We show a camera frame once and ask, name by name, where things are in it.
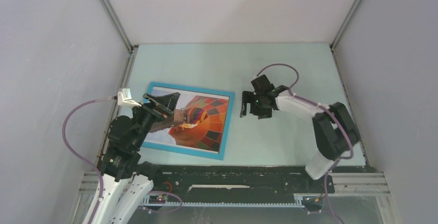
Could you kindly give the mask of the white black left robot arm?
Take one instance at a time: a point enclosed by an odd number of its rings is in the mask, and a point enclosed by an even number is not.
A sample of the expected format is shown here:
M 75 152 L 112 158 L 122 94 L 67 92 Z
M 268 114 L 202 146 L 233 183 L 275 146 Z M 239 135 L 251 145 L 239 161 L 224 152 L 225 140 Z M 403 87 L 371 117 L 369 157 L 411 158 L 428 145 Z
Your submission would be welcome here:
M 173 115 L 180 93 L 163 96 L 145 93 L 146 103 L 134 101 L 128 88 L 114 99 L 132 110 L 132 117 L 120 116 L 110 124 L 108 147 L 96 172 L 98 187 L 84 223 L 127 223 L 140 199 L 163 185 L 160 168 L 139 163 L 140 148 L 155 123 Z

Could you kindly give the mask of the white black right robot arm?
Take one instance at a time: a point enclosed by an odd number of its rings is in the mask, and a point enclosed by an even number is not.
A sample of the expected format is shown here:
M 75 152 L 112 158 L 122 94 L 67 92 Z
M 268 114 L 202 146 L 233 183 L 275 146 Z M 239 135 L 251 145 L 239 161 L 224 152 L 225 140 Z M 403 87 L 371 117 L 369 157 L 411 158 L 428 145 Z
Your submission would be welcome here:
M 305 191 L 315 191 L 321 185 L 320 178 L 341 159 L 354 156 L 353 147 L 360 142 L 361 135 L 344 104 L 316 103 L 293 93 L 290 87 L 275 87 L 264 74 L 255 77 L 251 84 L 253 91 L 242 92 L 241 117 L 250 113 L 258 119 L 268 119 L 277 110 L 312 123 L 318 151 L 305 166 L 307 174 L 300 178 Z

